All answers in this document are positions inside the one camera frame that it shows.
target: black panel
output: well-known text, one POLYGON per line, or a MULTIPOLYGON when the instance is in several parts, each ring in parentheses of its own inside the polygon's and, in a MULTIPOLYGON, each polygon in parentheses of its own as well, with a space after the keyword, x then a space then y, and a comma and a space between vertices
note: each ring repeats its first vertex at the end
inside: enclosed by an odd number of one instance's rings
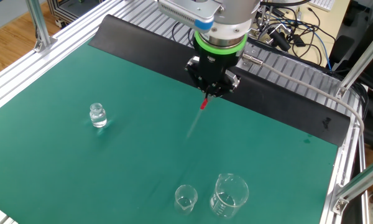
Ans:
MULTIPOLYGON (((184 71, 194 55, 192 48, 114 16, 104 18, 90 45, 194 86, 184 71)), ((240 68, 233 67, 231 70, 241 77, 241 84, 234 93, 224 95, 225 100, 335 145, 342 145, 349 127, 349 117, 240 68)))

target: blue cable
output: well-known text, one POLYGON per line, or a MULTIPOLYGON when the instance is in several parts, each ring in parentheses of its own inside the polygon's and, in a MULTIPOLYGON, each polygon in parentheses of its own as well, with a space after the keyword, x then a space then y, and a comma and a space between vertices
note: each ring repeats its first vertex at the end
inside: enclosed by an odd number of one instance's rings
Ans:
MULTIPOLYGON (((275 16, 273 16, 273 15, 271 15, 271 16, 274 17, 276 20, 281 21, 281 19, 279 19, 279 18, 277 18, 277 17, 275 17, 275 16)), ((318 34, 316 34, 316 32, 313 31, 310 27, 308 27, 307 25, 301 23, 300 21, 297 21, 297 22, 299 22, 301 25, 303 25, 303 26, 307 27, 308 29, 310 29, 310 30, 311 30, 311 31, 312 31, 312 32, 317 36, 317 38, 320 40, 320 42, 321 42, 322 45, 323 45, 323 49, 325 50, 325 56, 326 56, 326 60, 328 61, 329 70, 331 71, 330 60, 329 60, 329 57, 328 57, 328 52, 326 51, 325 43, 323 43, 322 39, 318 36, 318 34)))

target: measuring cup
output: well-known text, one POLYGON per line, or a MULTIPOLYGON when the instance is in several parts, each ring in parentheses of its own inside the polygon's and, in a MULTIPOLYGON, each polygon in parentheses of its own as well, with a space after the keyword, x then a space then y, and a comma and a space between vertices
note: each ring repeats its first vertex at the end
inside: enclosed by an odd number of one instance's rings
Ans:
POLYGON ((231 218, 249 197, 246 182, 238 175, 220 174, 210 198, 210 207, 219 217, 231 218))
POLYGON ((190 185, 181 185, 175 191, 175 209, 183 215, 188 215, 192 212, 198 200, 198 192, 190 185))

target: wooden floor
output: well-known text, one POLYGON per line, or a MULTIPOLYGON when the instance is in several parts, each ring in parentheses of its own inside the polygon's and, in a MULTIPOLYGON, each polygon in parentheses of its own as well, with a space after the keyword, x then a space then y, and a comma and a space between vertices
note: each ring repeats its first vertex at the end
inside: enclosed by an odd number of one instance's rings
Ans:
MULTIPOLYGON (((55 25, 48 4, 42 4, 42 12, 48 33, 55 34, 60 30, 55 25)), ((0 28, 0 71, 31 51, 36 43, 34 26, 29 13, 0 28)))

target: green ring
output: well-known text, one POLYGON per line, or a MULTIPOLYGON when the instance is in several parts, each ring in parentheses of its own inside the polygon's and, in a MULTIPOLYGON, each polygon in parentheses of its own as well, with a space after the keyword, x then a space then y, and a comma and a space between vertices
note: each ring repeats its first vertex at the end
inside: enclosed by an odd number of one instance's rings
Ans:
POLYGON ((243 38, 243 40, 240 44, 238 44, 235 47, 230 48, 230 49, 217 49, 215 47, 212 47, 212 46, 208 45, 207 43, 205 43, 201 39, 198 31, 195 31, 195 39, 196 39, 197 43, 199 44, 199 46, 202 47, 203 49, 207 50, 208 52, 211 52, 211 53, 217 54, 217 55, 228 55, 228 54, 233 54, 235 52, 238 52, 238 51, 240 51, 244 48, 244 46, 246 45, 246 42, 247 42, 247 35, 244 36, 244 38, 243 38))

